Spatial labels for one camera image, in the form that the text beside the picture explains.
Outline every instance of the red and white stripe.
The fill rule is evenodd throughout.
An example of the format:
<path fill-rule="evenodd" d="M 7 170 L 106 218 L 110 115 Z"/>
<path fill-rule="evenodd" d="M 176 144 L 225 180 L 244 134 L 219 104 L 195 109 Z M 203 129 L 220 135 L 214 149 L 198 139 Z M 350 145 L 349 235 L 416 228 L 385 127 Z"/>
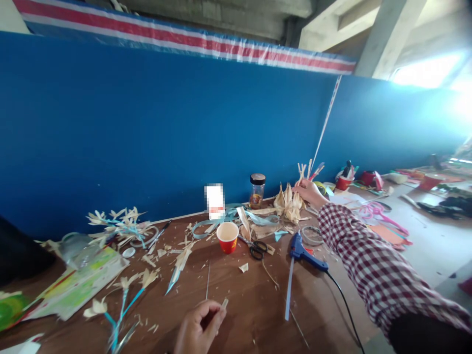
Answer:
<path fill-rule="evenodd" d="M 322 54 L 238 41 L 204 31 L 191 31 L 58 0 L 14 0 L 26 22 L 112 36 L 138 43 L 293 69 L 351 74 L 355 62 Z"/>

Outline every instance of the clear container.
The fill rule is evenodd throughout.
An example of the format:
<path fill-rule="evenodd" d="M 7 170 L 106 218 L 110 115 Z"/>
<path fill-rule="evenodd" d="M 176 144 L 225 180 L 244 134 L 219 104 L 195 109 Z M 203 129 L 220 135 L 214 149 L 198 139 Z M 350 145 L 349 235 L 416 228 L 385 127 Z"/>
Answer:
<path fill-rule="evenodd" d="M 59 250 L 64 262 L 80 270 L 91 263 L 100 252 L 100 247 L 96 244 L 89 244 L 92 239 L 85 234 L 69 233 L 62 238 Z"/>
<path fill-rule="evenodd" d="M 266 177 L 263 174 L 251 175 L 252 192 L 249 198 L 249 206 L 251 209 L 260 209 L 262 199 L 264 197 L 264 187 L 266 185 Z"/>

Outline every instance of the striped banner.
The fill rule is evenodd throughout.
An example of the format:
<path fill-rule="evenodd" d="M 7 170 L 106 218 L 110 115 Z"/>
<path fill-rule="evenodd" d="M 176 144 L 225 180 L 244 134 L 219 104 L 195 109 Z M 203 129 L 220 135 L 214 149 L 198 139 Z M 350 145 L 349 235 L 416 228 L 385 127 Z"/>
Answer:
<path fill-rule="evenodd" d="M 351 74 L 356 64 L 342 56 L 171 25 L 74 0 L 13 2 L 29 30 L 42 36 L 330 74 Z"/>

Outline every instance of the black scissors handle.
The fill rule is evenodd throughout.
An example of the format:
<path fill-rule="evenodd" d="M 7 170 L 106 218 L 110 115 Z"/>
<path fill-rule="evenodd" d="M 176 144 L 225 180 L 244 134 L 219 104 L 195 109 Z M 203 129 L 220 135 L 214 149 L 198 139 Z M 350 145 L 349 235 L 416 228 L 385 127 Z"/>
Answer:
<path fill-rule="evenodd" d="M 252 244 L 253 246 L 249 247 L 251 256 L 257 261 L 262 261 L 264 258 L 264 253 L 268 250 L 267 245 L 262 241 L 254 241 Z"/>

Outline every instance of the concrete pillar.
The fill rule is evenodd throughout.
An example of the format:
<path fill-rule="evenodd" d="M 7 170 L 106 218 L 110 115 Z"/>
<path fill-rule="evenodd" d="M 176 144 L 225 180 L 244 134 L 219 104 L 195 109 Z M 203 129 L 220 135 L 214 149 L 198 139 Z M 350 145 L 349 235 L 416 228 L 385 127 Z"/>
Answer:
<path fill-rule="evenodd" d="M 383 0 L 354 74 L 388 80 L 426 0 Z"/>
<path fill-rule="evenodd" d="M 12 0 L 0 0 L 0 30 L 30 33 Z"/>

